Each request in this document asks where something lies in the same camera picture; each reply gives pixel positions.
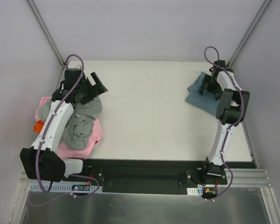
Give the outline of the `blue-grey t shirt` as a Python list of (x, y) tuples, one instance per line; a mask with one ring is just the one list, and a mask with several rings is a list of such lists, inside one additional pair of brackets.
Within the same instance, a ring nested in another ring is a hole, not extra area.
[(215, 117), (220, 99), (216, 98), (216, 96), (210, 92), (205, 91), (203, 95), (199, 92), (205, 76), (206, 73), (201, 72), (195, 82), (188, 87), (189, 94), (185, 101)]

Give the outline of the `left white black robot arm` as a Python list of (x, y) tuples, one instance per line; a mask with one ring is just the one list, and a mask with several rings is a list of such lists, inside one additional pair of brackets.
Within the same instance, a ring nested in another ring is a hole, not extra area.
[(83, 182), (89, 178), (85, 161), (104, 136), (98, 119), (99, 95), (108, 91), (95, 72), (91, 77), (94, 84), (82, 69), (66, 69), (60, 87), (42, 98), (35, 114), (38, 136), (20, 152), (29, 179), (60, 182), (73, 175)]

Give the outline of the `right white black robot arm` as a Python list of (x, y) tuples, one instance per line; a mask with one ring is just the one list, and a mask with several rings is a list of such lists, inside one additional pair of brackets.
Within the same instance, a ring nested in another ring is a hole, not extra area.
[(191, 178), (197, 184), (217, 182), (225, 175), (225, 157), (236, 127), (244, 120), (250, 93), (237, 84), (233, 70), (224, 60), (216, 60), (188, 88), (187, 102), (208, 112), (217, 119), (217, 133), (202, 169)]

